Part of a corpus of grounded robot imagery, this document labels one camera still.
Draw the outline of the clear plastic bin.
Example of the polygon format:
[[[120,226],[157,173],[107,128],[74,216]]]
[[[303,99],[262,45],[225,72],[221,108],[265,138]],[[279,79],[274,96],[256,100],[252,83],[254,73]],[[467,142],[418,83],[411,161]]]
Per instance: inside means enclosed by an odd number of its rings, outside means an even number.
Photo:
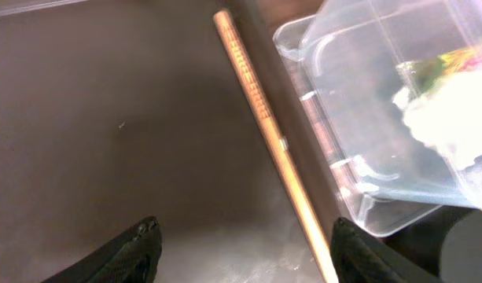
[[[404,86],[396,65],[482,42],[482,1],[327,1],[273,40],[343,215],[386,237],[443,206],[482,211],[482,156],[456,170],[392,103]]]

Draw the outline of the food wrapper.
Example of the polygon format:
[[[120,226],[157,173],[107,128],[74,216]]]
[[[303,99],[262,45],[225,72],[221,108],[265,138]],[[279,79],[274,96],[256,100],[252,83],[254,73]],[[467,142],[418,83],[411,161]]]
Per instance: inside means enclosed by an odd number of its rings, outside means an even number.
[[[456,170],[482,156],[482,42],[396,65],[404,86],[392,96],[414,139]]]

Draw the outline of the black waste tray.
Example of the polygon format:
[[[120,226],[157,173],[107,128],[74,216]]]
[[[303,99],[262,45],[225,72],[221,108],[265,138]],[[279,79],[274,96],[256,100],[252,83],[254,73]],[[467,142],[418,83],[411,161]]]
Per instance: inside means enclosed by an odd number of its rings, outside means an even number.
[[[383,242],[444,282],[482,283],[480,210],[441,207]]]

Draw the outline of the dark brown serving tray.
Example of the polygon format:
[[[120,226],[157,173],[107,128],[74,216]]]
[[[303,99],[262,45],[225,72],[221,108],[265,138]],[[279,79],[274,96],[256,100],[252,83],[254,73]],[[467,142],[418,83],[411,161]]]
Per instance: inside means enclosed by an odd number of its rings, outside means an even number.
[[[222,5],[0,2],[0,282],[40,282],[151,215],[158,282],[322,280]]]

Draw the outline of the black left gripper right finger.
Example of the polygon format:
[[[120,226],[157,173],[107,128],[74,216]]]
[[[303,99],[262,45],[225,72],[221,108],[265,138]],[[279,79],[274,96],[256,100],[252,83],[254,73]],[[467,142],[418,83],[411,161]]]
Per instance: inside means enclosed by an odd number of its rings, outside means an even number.
[[[330,255],[338,280],[344,283],[441,282],[342,217],[333,224]]]

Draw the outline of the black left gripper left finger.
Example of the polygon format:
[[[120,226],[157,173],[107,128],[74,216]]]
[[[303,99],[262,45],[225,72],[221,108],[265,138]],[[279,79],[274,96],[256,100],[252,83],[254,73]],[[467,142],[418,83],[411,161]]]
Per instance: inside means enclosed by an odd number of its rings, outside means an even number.
[[[162,242],[156,217],[146,217],[45,282],[153,283]]]

